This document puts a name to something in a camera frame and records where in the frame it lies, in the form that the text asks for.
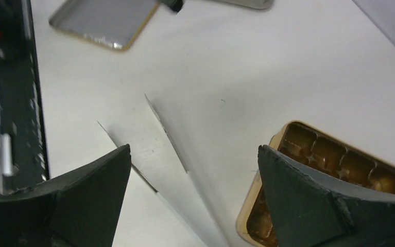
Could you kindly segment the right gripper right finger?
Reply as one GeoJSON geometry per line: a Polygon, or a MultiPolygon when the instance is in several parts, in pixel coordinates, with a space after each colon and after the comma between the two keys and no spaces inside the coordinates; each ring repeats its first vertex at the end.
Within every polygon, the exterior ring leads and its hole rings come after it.
{"type": "Polygon", "coordinates": [[[268,145],[258,149],[279,246],[395,246],[395,195],[334,178],[268,145]]]}

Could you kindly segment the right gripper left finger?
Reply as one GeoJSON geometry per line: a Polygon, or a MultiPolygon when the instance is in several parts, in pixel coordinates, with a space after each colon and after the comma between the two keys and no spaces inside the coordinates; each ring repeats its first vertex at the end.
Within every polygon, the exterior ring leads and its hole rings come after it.
{"type": "Polygon", "coordinates": [[[0,246],[111,246],[130,177],[123,145],[46,182],[0,195],[0,246]]]}

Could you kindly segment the steel serving tongs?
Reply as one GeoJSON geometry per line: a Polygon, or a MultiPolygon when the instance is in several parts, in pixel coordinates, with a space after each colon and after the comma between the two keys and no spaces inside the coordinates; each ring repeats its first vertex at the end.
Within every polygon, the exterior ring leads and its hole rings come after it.
{"type": "Polygon", "coordinates": [[[143,148],[138,144],[137,153],[132,157],[133,171],[201,246],[228,246],[156,106],[148,98],[146,102],[151,118],[145,137],[136,137],[117,127],[103,127],[102,130],[117,147],[125,144],[126,137],[145,141],[149,146],[143,148]]]}

